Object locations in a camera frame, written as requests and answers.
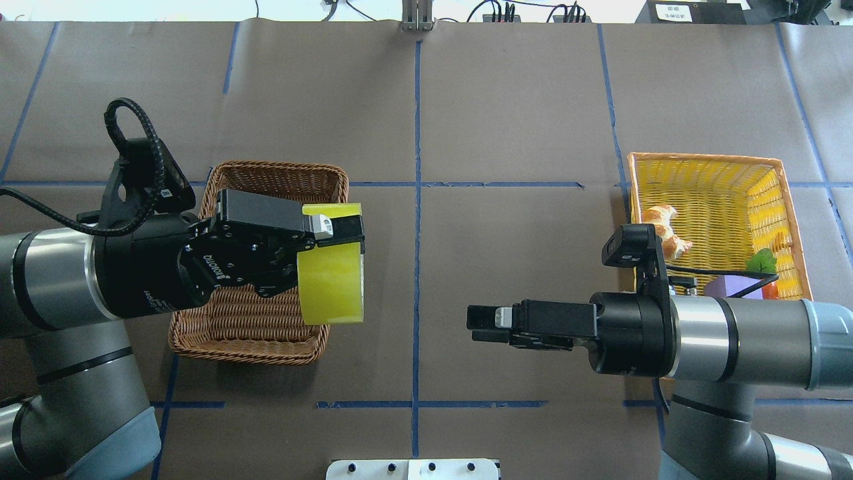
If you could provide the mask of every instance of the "basket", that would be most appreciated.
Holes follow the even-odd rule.
[[[673,265],[744,270],[759,249],[772,249],[783,300],[811,299],[803,243],[782,162],[733,155],[632,153],[631,221],[660,204],[678,211],[676,235],[693,248]],[[699,275],[699,292],[714,277]]]
[[[212,216],[217,192],[244,190],[302,203],[346,202],[349,180],[337,167],[273,161],[226,161],[211,172],[200,216]],[[169,346],[205,360],[307,365],[326,349],[328,325],[308,326],[299,289],[270,299],[251,285],[216,289],[204,306],[172,315]]]

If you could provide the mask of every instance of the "robotic arm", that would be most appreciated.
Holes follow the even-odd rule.
[[[125,140],[118,106],[146,138]],[[68,225],[0,237],[0,338],[25,339],[41,392],[0,403],[4,480],[124,478],[156,457],[159,429],[123,319],[200,307],[220,286],[272,297],[297,285],[298,252],[363,245],[361,216],[304,215],[299,202],[237,190],[220,191],[216,214],[199,220],[142,109],[119,99],[105,119],[120,157],[99,211],[75,222],[0,189]]]
[[[853,456],[750,426],[756,384],[853,386],[853,313],[840,305],[671,296],[653,225],[622,225],[601,252],[635,268],[636,293],[589,303],[468,307],[472,338],[586,347],[598,373],[676,378],[661,479],[853,478]]]

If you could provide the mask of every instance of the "white floor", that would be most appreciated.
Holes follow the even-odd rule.
[[[842,10],[840,0],[833,0],[827,9],[832,20],[853,25],[853,12]],[[350,0],[358,9],[375,19],[401,18],[400,0]],[[645,0],[582,0],[579,2],[596,23],[634,23]],[[464,21],[478,0],[434,0],[436,18],[450,17]],[[554,0],[530,0],[529,3],[557,3]],[[746,6],[746,0],[738,3]],[[258,0],[260,16],[272,20],[321,20],[330,7],[323,0]],[[545,21],[550,10],[543,7],[517,4],[515,13],[522,21]],[[490,13],[488,5],[476,15]],[[34,21],[236,21],[255,16],[253,0],[211,2],[210,0],[148,0],[118,2],[116,0],[0,0],[0,14],[5,20]],[[367,20],[340,0],[332,21]]]

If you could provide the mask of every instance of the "yellow object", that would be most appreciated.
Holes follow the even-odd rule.
[[[362,214],[360,203],[311,204],[305,215],[330,219]],[[345,243],[296,254],[299,305],[306,325],[364,321],[364,262],[360,243]]]
[[[672,265],[744,270],[763,248],[776,256],[784,300],[811,299],[797,217],[782,162],[734,155],[632,153],[631,221],[670,204],[672,228],[693,248]],[[714,276],[698,275],[699,293]]]

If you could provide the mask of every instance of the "bread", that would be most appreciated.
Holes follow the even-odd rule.
[[[657,205],[648,208],[642,213],[642,223],[654,225],[654,230],[663,241],[664,258],[675,260],[686,254],[693,247],[693,242],[681,240],[670,226],[670,219],[676,217],[678,212],[671,205]]]

